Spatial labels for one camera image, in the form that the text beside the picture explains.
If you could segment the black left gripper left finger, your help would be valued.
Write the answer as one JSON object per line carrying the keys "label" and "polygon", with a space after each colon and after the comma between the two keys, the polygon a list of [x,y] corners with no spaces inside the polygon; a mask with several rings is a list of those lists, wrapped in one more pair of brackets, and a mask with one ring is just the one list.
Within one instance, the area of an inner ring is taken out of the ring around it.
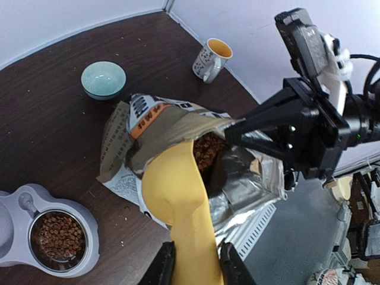
{"label": "black left gripper left finger", "polygon": [[174,242],[164,242],[139,285],[171,285],[176,260]]}

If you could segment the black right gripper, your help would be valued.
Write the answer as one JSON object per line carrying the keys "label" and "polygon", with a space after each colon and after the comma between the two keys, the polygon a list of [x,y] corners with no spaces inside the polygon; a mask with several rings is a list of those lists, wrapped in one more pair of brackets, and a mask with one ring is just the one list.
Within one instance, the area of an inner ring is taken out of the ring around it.
{"label": "black right gripper", "polygon": [[279,159],[305,179],[329,179],[348,141],[349,126],[329,101],[303,78],[224,130],[225,140]]}

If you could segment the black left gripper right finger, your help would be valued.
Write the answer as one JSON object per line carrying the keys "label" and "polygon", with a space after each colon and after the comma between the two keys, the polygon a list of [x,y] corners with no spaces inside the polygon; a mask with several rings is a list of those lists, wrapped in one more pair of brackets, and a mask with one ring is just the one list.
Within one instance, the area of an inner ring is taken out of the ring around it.
{"label": "black left gripper right finger", "polygon": [[257,285],[240,255],[230,242],[220,244],[220,265],[227,285]]}

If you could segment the yellow plastic scoop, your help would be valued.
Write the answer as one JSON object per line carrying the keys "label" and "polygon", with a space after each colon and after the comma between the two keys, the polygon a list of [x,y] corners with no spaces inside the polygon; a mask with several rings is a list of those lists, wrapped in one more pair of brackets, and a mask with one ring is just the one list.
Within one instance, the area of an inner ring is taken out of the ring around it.
{"label": "yellow plastic scoop", "polygon": [[168,148],[147,166],[142,197],[151,214],[171,226],[176,260],[172,284],[223,284],[210,206],[193,141]]}

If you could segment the dog food bag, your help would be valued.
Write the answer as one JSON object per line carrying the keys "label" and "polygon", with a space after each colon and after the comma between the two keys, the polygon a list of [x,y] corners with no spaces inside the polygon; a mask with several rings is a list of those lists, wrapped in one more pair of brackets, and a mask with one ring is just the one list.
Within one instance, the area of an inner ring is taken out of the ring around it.
{"label": "dog food bag", "polygon": [[245,259],[286,198],[280,160],[231,145],[226,113],[146,94],[106,122],[98,181],[173,234],[212,229]]}

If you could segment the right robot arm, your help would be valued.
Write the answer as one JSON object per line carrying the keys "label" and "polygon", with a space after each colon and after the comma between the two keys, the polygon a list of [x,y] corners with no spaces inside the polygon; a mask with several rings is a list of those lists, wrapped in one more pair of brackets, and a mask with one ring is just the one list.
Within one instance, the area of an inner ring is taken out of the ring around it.
{"label": "right robot arm", "polygon": [[332,177],[342,152],[379,141],[379,58],[362,95],[344,95],[342,114],[304,78],[286,78],[283,88],[224,131],[231,145],[283,161],[305,179]]}

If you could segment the grey double pet feeder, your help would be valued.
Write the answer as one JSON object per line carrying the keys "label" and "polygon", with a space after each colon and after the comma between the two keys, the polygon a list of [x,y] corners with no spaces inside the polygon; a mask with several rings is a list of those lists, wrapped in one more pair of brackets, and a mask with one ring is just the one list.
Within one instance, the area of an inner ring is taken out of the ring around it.
{"label": "grey double pet feeder", "polygon": [[1,266],[30,265],[60,278],[83,276],[99,260],[92,213],[30,183],[1,192]]}

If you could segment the patterned mug yellow inside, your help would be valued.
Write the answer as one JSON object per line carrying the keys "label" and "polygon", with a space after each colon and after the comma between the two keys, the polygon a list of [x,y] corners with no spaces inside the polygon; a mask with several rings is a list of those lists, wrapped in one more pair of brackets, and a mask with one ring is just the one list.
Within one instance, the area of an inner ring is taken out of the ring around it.
{"label": "patterned mug yellow inside", "polygon": [[192,64],[192,71],[204,83],[210,84],[232,57],[233,51],[227,43],[210,38]]}

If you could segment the steel bowl in feeder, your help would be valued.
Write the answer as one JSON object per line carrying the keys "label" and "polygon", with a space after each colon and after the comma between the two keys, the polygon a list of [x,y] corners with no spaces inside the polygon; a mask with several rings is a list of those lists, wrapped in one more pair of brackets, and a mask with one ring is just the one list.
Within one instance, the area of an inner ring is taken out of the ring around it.
{"label": "steel bowl in feeder", "polygon": [[73,216],[61,211],[47,211],[33,223],[31,251],[46,268],[66,271],[77,266],[86,251],[86,234]]}

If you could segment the light green ceramic bowl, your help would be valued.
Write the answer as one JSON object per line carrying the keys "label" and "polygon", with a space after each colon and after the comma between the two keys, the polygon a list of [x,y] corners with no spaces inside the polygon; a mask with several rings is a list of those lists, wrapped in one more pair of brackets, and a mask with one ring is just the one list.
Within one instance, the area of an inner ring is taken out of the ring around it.
{"label": "light green ceramic bowl", "polygon": [[80,80],[89,97],[104,101],[117,97],[124,89],[127,78],[126,72],[118,64],[98,61],[84,69]]}

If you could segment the front aluminium rail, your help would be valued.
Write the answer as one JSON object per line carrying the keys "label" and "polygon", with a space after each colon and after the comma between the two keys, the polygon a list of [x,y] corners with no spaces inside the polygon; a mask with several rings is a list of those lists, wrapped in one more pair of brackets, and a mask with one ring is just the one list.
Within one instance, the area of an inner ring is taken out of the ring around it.
{"label": "front aluminium rail", "polygon": [[238,255],[244,261],[246,257],[253,250],[254,246],[260,239],[264,230],[271,221],[274,213],[276,212],[274,204],[270,204],[263,208],[260,212],[252,215],[240,228],[233,237],[232,244],[234,244]]}

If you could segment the right aluminium frame post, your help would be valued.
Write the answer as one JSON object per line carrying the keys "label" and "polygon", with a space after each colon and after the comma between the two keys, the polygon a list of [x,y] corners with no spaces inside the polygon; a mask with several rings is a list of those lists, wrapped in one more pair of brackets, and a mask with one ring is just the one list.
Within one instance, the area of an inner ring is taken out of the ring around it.
{"label": "right aluminium frame post", "polygon": [[162,10],[167,13],[167,14],[170,14],[172,8],[174,7],[176,3],[176,0],[164,0],[164,5],[163,5],[163,8]]}

